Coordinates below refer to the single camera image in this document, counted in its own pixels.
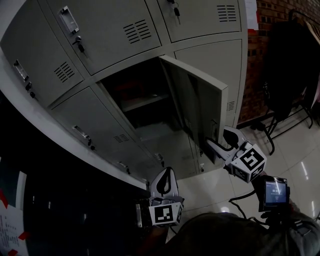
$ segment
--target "paper on wall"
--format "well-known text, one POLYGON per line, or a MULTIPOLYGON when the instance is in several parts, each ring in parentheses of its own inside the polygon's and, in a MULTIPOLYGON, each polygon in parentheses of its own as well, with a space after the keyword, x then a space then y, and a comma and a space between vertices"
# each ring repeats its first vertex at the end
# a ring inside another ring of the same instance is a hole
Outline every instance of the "paper on wall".
POLYGON ((257 21, 257 2, 256 0, 245 0, 246 22, 248 30, 259 30, 257 21))
POLYGON ((6 208, 0 200, 0 252, 8 255, 15 250, 18 256, 28 256, 26 241, 19 239, 23 232, 23 211, 10 204, 6 208))

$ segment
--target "locker vent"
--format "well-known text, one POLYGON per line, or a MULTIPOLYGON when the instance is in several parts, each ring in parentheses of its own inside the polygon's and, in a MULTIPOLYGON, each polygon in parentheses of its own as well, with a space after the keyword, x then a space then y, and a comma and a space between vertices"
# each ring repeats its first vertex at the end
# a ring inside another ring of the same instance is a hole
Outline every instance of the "locker vent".
POLYGON ((190 129, 190 131, 192 131, 191 123, 186 118, 184 118, 184 122, 185 122, 186 127, 188 127, 190 129))
POLYGON ((217 5, 220 22, 236 22, 236 8, 234 5, 217 5))
POLYGON ((58 67, 54 73, 60 79, 62 83, 68 80, 68 78, 72 77, 75 72, 71 69, 67 62, 63 63, 60 67, 58 67))
POLYGON ((114 136, 113 138, 114 138, 118 143, 129 141, 129 139, 127 138, 127 136, 124 135, 124 134, 121 134, 121 135, 119 135, 119 136, 114 136))
POLYGON ((151 32, 145 19, 125 26, 123 30, 130 44, 151 37, 151 32))
POLYGON ((235 108, 235 102, 234 101, 230 101, 226 104, 226 111, 232 111, 235 108))

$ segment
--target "brick wall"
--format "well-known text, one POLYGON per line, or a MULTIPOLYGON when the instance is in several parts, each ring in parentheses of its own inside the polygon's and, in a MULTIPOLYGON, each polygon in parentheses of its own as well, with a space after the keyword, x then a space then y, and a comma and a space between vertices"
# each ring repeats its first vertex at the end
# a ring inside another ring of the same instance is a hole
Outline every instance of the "brick wall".
POLYGON ((297 9, 320 23, 320 0, 257 0, 259 31, 248 33, 248 62, 243 101, 238 123, 260 117, 267 111, 260 76, 264 67, 272 24, 288 20, 297 9))

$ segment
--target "open locker door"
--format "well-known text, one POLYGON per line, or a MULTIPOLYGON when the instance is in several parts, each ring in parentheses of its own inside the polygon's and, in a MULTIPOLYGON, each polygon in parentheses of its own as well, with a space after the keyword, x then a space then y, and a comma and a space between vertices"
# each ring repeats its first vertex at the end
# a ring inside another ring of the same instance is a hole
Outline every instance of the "open locker door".
POLYGON ((184 131, 205 150, 205 138, 222 143, 228 86, 167 55, 160 56, 184 131))

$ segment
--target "camera screen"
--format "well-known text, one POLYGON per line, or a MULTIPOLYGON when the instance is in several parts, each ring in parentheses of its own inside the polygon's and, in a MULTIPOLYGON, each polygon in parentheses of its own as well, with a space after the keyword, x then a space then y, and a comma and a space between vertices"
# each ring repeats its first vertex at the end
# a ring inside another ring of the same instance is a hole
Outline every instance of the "camera screen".
POLYGON ((286 203, 286 184, 277 181, 266 181, 265 202, 267 204, 286 203))

